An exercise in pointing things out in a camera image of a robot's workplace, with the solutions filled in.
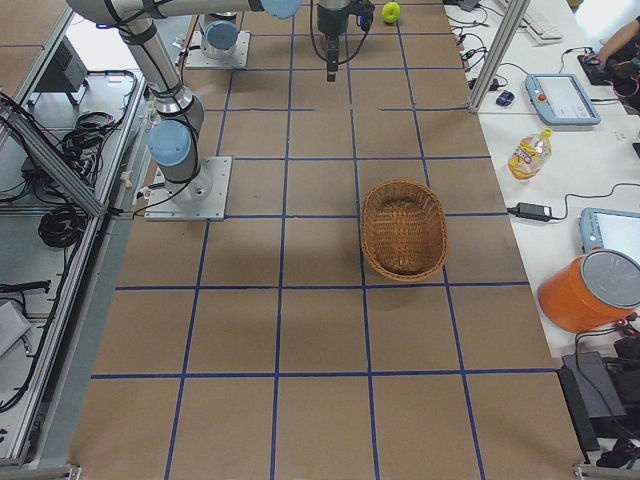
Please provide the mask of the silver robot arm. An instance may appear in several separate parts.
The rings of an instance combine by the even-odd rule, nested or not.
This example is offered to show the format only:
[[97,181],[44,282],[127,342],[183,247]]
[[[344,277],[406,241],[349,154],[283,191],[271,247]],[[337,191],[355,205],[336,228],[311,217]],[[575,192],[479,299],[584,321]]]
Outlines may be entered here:
[[154,97],[160,117],[148,137],[151,155],[176,203],[200,201],[212,187],[202,170],[198,137],[204,121],[200,99],[185,86],[154,21],[183,15],[265,12],[278,19],[296,14],[299,1],[70,1],[83,18],[119,31]]
[[[241,31],[235,21],[235,10],[205,15],[199,21],[201,50],[210,58],[235,51]],[[318,1],[316,20],[313,20],[313,2],[310,1],[309,33],[316,56],[325,64],[326,81],[334,82],[339,66],[353,60],[359,53],[374,19],[375,7],[370,1]],[[346,33],[349,20],[354,17],[364,33],[356,50],[344,60],[340,59],[340,39]]]

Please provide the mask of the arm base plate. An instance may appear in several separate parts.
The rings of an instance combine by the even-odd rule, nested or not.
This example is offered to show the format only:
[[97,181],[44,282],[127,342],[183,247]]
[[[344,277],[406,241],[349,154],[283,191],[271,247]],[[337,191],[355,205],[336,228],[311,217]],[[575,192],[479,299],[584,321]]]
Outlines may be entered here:
[[202,33],[196,30],[189,45],[186,68],[191,70],[244,69],[248,60],[250,36],[249,31],[242,30],[235,45],[230,49],[222,50],[211,46],[202,49],[204,45]]
[[232,157],[206,157],[200,172],[187,186],[167,183],[159,167],[154,181],[162,183],[145,198],[150,206],[143,211],[150,221],[223,221],[232,171]]

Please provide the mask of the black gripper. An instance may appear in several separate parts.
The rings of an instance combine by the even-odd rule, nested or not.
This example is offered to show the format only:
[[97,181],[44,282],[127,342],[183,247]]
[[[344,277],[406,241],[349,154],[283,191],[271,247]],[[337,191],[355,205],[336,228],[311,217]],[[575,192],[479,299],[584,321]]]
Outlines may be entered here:
[[374,5],[369,0],[320,0],[317,2],[317,27],[325,36],[326,80],[334,82],[339,67],[338,35],[347,31],[349,17],[368,32],[373,23]]

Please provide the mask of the person forearm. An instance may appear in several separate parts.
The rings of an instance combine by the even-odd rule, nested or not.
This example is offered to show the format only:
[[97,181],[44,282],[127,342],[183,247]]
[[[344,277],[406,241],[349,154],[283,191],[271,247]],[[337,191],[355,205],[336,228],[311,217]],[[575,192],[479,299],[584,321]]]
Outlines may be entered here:
[[605,41],[598,52],[599,62],[602,65],[605,65],[612,55],[621,50],[638,34],[639,18],[636,17],[624,26],[620,27],[608,40]]

